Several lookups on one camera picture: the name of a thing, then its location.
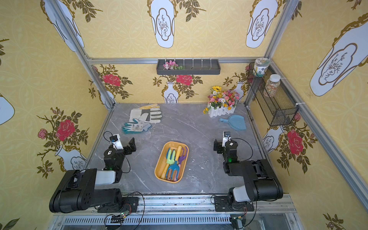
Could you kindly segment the blue rake yellow handle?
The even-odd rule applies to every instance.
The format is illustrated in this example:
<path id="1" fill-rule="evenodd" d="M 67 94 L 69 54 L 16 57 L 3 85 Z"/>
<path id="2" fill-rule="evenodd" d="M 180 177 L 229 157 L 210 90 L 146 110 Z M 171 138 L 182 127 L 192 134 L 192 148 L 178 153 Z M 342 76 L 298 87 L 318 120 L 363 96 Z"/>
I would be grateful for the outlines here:
<path id="1" fill-rule="evenodd" d="M 179 177 L 180 172 L 180 166 L 178 165 L 178 162 L 175 161 L 173 164 L 171 164 L 168 167 L 167 173 L 166 173 L 166 179 L 169 181 L 177 181 Z"/>

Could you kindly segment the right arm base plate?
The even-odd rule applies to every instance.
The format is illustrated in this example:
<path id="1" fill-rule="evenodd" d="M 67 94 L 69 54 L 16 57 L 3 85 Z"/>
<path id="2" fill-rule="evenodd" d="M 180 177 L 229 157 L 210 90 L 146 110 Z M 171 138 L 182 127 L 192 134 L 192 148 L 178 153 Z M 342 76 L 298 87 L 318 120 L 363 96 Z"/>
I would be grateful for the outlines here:
<path id="1" fill-rule="evenodd" d="M 236 202 L 228 196 L 211 196 L 211 203 L 216 212 L 252 212 L 255 210 L 253 203 L 249 201 Z"/>

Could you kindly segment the blue fork yellow handle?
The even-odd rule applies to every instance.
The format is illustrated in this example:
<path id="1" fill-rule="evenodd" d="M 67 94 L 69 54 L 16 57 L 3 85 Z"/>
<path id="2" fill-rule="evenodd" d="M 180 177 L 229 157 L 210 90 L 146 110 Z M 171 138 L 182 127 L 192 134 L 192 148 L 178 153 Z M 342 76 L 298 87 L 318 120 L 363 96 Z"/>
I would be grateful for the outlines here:
<path id="1" fill-rule="evenodd" d="M 175 164 L 179 165 L 179 158 L 183 152 L 183 147 L 181 145 L 178 146 L 177 151 L 175 152 Z"/>

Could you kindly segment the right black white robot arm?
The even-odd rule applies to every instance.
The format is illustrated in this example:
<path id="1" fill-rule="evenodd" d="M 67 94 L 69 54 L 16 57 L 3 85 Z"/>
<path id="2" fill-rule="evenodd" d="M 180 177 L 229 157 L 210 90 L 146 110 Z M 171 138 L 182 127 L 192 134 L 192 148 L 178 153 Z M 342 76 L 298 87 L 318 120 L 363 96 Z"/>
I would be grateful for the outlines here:
<path id="1" fill-rule="evenodd" d="M 228 176 L 243 178 L 243 185 L 229 189 L 227 196 L 215 198 L 216 211 L 254 210 L 257 201 L 276 201 L 283 197 L 283 188 L 268 160 L 244 160 L 237 158 L 238 143 L 234 140 L 214 141 L 214 151 L 224 158 L 223 169 Z"/>

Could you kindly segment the yellow plastic storage tray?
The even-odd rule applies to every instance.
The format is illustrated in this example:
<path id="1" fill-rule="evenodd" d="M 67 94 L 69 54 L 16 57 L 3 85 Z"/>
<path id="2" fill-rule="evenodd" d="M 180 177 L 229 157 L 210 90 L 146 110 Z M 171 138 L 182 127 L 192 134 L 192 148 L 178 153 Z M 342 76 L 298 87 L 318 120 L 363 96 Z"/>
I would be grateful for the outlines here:
<path id="1" fill-rule="evenodd" d="M 177 181 L 169 181 L 167 179 L 161 179 L 160 178 L 161 173 L 164 170 L 164 167 L 166 165 L 166 153 L 167 153 L 168 149 L 172 148 L 172 149 L 175 149 L 175 151 L 177 151 L 177 148 L 178 148 L 179 145 L 181 145 L 183 147 L 183 151 L 185 150 L 185 147 L 188 148 L 187 158 L 181 164 L 179 179 Z M 160 157 L 159 157 L 159 159 L 157 161 L 157 164 L 156 164 L 156 168 L 155 168 L 155 171 L 154 171 L 154 174 L 155 174 L 156 178 L 161 180 L 161 181 L 169 182 L 169 183 L 172 183 L 172 184 L 180 182 L 181 179 L 183 178 L 183 175 L 184 175 L 184 171 L 185 171 L 185 167 L 186 167 L 186 161 L 188 160 L 188 155 L 189 155 L 189 147 L 186 144 L 175 142 L 175 141 L 170 141 L 170 142 L 166 143 L 164 145 L 163 149 L 162 149 L 162 152 L 161 152 Z"/>

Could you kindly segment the purple rake pink handle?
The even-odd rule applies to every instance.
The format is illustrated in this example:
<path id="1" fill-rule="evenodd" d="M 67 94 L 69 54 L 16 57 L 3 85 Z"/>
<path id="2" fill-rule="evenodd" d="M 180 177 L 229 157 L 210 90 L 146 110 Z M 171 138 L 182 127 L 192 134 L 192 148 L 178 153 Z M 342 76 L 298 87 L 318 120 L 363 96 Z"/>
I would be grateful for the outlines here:
<path id="1" fill-rule="evenodd" d="M 180 177 L 181 164 L 187 158 L 187 154 L 188 154 L 188 148 L 185 147 L 185 150 L 183 151 L 183 154 L 178 159 L 179 170 L 176 171 L 176 173 L 175 173 L 174 181 L 177 181 Z"/>

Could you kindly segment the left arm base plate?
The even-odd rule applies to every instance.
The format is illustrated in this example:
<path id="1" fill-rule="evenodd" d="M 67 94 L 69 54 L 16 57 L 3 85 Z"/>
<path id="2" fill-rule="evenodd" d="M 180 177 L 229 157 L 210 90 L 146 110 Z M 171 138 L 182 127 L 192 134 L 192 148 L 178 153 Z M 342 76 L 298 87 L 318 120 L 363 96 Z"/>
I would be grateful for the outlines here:
<path id="1" fill-rule="evenodd" d="M 117 203 L 101 205 L 98 207 L 98 213 L 122 213 L 128 211 L 129 213 L 136 213 L 139 204 L 138 197 L 124 197 Z"/>

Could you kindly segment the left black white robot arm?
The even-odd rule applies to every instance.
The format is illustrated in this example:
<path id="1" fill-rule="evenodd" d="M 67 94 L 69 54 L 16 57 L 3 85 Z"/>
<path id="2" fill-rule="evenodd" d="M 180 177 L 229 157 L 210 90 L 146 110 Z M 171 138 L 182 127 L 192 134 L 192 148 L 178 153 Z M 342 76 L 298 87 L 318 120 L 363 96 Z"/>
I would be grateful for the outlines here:
<path id="1" fill-rule="evenodd" d="M 104 152 L 105 168 L 67 171 L 49 202 L 53 213 L 71 213 L 97 207 L 99 213 L 135 213 L 139 198 L 128 195 L 122 197 L 118 188 L 96 189 L 96 186 L 117 184 L 125 173 L 122 166 L 126 155 L 137 150 L 135 139 L 117 149 L 112 145 Z"/>

